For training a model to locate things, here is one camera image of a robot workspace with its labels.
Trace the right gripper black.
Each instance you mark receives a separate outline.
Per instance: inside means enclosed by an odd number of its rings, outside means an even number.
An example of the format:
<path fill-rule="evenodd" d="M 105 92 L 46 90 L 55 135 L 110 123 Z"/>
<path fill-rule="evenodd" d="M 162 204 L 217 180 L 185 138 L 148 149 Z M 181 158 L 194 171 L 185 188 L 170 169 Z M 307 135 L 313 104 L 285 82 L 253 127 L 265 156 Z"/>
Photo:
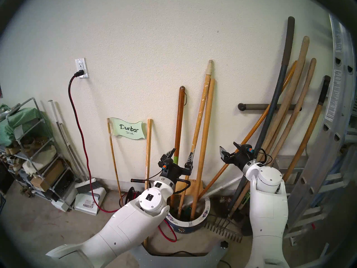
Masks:
<path fill-rule="evenodd" d="M 236 142 L 233 142 L 233 144 L 238 152 L 230 154 L 222 146 L 219 146 L 220 157 L 225 160 L 225 164 L 234 164 L 240 170 L 243 170 L 244 166 L 253 160 L 254 149 L 249 144 L 237 144 Z"/>

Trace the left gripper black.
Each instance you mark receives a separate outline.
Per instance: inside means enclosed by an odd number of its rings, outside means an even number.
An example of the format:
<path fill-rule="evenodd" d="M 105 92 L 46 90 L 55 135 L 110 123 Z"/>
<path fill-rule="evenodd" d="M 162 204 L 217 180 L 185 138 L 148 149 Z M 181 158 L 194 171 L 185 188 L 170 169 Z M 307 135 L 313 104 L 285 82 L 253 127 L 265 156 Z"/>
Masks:
<path fill-rule="evenodd" d="M 177 183 L 178 178 L 182 175 L 190 176 L 193 168 L 194 152 L 190 152 L 188 159 L 185 163 L 185 167 L 182 168 L 173 162 L 172 156 L 174 155 L 176 148 L 173 148 L 166 154 L 163 154 L 158 166 L 161 168 L 159 177 L 168 178 L 174 184 Z"/>

